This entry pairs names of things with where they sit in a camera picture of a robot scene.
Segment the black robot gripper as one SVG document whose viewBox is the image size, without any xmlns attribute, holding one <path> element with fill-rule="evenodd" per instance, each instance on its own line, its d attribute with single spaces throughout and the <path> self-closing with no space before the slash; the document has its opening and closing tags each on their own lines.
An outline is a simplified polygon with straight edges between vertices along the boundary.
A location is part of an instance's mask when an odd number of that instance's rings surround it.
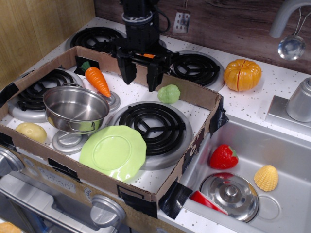
<svg viewBox="0 0 311 233">
<path fill-rule="evenodd" d="M 149 92 L 153 92 L 161 84 L 163 73 L 169 71 L 173 57 L 173 52 L 160 43 L 159 14 L 123 14 L 122 20 L 126 38 L 113 42 L 123 81 L 130 84 L 136 78 L 137 64 L 146 66 Z M 155 57 L 144 57 L 144 53 Z"/>
</svg>

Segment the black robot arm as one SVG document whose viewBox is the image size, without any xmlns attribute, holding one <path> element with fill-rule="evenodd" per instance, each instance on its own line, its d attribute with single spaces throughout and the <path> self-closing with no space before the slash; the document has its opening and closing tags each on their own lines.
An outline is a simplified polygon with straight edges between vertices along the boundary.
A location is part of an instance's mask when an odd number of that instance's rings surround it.
<svg viewBox="0 0 311 233">
<path fill-rule="evenodd" d="M 165 14 L 157 8 L 157 3 L 157 0 L 122 0 L 126 38 L 112 41 L 113 55 L 124 82 L 130 84 L 136 78 L 137 64 L 146 66 L 150 92 L 161 84 L 173 57 L 173 52 L 160 44 L 159 15 Z"/>
</svg>

